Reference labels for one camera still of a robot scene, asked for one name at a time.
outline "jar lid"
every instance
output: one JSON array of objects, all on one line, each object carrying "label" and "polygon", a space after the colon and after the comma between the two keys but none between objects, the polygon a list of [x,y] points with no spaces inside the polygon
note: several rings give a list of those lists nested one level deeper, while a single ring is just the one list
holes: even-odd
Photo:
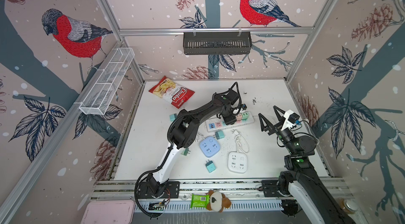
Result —
[{"label": "jar lid", "polygon": [[354,200],[352,200],[352,199],[345,199],[345,200],[344,200],[344,203],[345,203],[345,206],[346,206],[346,208],[347,208],[348,210],[353,211],[353,212],[355,212],[355,211],[358,210],[358,205],[357,205],[357,203],[356,203]]}]

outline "bird's head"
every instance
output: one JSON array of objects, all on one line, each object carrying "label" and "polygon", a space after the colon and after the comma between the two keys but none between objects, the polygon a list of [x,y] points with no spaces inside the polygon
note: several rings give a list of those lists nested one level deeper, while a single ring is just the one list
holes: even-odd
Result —
[{"label": "bird's head", "polygon": [[44,26],[44,31],[47,35],[52,33],[53,35],[58,35],[58,27],[56,21],[63,14],[57,9],[49,9],[42,16],[42,25]]}]

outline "chip bag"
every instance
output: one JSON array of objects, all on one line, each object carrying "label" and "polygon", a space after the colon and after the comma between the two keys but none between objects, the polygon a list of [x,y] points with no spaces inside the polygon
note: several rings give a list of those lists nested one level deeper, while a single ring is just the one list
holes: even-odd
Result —
[{"label": "chip bag", "polygon": [[193,207],[206,207],[209,203],[209,195],[195,195],[193,194],[191,197],[191,206]]},{"label": "chip bag", "polygon": [[166,76],[152,87],[149,92],[171,103],[177,109],[194,94],[194,91],[178,85]]}]

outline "blue square extension socket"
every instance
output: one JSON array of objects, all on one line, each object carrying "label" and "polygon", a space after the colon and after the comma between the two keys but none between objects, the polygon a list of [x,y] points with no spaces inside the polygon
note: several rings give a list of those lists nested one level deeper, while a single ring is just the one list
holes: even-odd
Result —
[{"label": "blue square extension socket", "polygon": [[200,142],[200,148],[206,157],[211,157],[218,153],[218,151],[221,149],[221,146],[214,137],[208,136]]}]

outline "brown plush ear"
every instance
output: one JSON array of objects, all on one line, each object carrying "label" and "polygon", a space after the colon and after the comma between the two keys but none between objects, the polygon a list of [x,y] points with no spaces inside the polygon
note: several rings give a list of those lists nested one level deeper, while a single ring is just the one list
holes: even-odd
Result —
[{"label": "brown plush ear", "polygon": [[230,200],[228,198],[223,198],[222,199],[222,206],[223,207],[229,208],[231,204],[232,203],[230,202]]}]

